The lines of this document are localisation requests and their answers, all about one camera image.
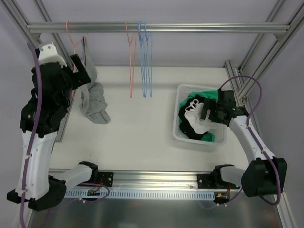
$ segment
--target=white table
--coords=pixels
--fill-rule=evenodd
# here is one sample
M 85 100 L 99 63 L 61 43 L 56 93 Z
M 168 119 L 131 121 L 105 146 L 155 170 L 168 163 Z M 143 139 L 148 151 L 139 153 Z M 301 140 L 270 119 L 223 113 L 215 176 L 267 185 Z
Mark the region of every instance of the white table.
M 226 144 L 218 147 L 181 142 L 172 135 L 178 85 L 219 87 L 228 78 L 224 68 L 154 67 L 152 98 L 149 90 L 148 97 L 143 97 L 140 68 L 135 69 L 133 98 L 129 97 L 129 67 L 97 70 L 111 121 L 94 124 L 84 117 L 78 91 L 63 141 L 54 146 L 50 168 L 71 169 L 83 160 L 103 170 L 211 171 L 218 164 L 248 166 L 229 129 Z

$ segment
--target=robotic arm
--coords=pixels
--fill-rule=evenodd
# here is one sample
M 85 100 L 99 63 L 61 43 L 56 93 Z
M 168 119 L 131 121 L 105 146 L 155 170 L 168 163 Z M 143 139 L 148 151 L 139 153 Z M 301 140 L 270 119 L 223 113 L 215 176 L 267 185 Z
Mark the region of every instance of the robotic arm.
M 86 161 L 79 163 L 74 169 L 57 176 L 49 176 L 50 158 L 59 130 L 60 121 L 70 106 L 71 90 L 90 83 L 91 79 L 82 65 L 78 55 L 72 55 L 77 72 L 67 66 L 57 53 L 53 43 L 45 44 L 39 53 L 42 77 L 42 107 L 39 123 L 31 148 L 26 174 L 25 199 L 28 207 L 37 211 L 58 205 L 66 191 L 84 181 L 98 182 L 98 166 Z M 20 180 L 17 188 L 7 194 L 9 201 L 20 203 L 23 168 L 27 159 L 27 149 L 34 125 L 38 100 L 38 83 L 35 68 L 32 69 L 34 89 L 31 99 L 21 111 L 20 128 L 23 138 L 23 161 Z
M 223 182 L 231 182 L 242 186 L 248 197 L 277 194 L 278 186 L 275 171 L 265 156 L 266 154 L 274 163 L 279 174 L 281 193 L 284 187 L 287 163 L 283 158 L 276 158 L 265 146 L 251 121 L 247 125 L 247 117 L 248 112 L 245 107 L 236 106 L 232 90 L 222 91 L 219 89 L 217 101 L 205 99 L 200 118 L 210 119 L 212 122 L 230 127 L 240 141 L 249 162 L 246 170 L 238 169 L 233 165 L 216 166 L 210 174 L 210 179 L 219 185 Z

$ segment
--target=white perforated rail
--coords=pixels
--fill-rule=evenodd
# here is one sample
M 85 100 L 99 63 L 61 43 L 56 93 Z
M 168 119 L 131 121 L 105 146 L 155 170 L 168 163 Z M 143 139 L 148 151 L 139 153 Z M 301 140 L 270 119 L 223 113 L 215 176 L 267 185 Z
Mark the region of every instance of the white perforated rail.
M 99 198 L 106 190 L 99 190 L 100 196 L 88 196 L 88 189 L 72 189 L 66 192 L 66 198 Z M 112 190 L 108 198 L 112 199 L 153 199 L 153 200 L 214 200 L 212 191 L 161 191 L 161 190 Z

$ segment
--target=white plastic basket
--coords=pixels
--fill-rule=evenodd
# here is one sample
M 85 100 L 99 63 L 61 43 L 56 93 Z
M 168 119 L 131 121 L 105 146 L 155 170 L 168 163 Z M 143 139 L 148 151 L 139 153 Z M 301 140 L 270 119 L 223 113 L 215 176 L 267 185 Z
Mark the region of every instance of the white plastic basket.
M 217 90 L 217 88 L 203 86 L 203 85 L 179 85 L 177 88 L 176 101 L 175 101 L 175 110 L 174 110 L 174 122 L 173 122 L 173 136 L 177 140 L 181 140 L 188 143 L 197 143 L 203 145 L 223 145 L 227 140 L 227 126 L 223 124 L 219 124 L 218 128 L 211 129 L 209 132 L 214 134 L 215 141 L 214 142 L 206 142 L 202 140 L 194 140 L 189 139 L 186 135 L 184 135 L 179 128 L 179 105 L 185 100 L 188 95 L 192 92 L 203 92 L 209 90 Z

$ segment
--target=gray cloth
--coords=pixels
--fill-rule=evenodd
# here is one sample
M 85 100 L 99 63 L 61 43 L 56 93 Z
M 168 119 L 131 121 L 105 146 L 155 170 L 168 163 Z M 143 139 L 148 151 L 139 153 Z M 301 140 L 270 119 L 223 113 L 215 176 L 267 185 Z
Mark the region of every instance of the gray cloth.
M 92 61 L 86 37 L 83 37 L 82 45 L 85 53 L 85 69 L 91 78 L 91 82 L 80 87 L 82 99 L 80 110 L 93 123 L 107 124 L 111 118 L 105 111 L 108 104 L 104 99 L 104 87 L 101 83 L 95 82 L 97 79 L 97 70 Z

